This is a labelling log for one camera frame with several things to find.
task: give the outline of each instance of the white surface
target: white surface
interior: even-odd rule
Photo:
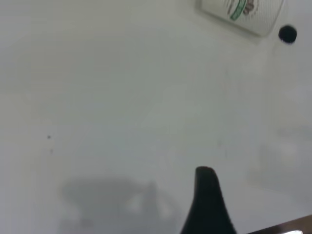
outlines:
[[[200,165],[239,233],[312,213],[312,2],[264,39],[194,5],[1,2],[0,233],[178,233]]]

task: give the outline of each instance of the white container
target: white container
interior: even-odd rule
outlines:
[[[284,0],[202,0],[203,11],[260,36],[274,26]]]

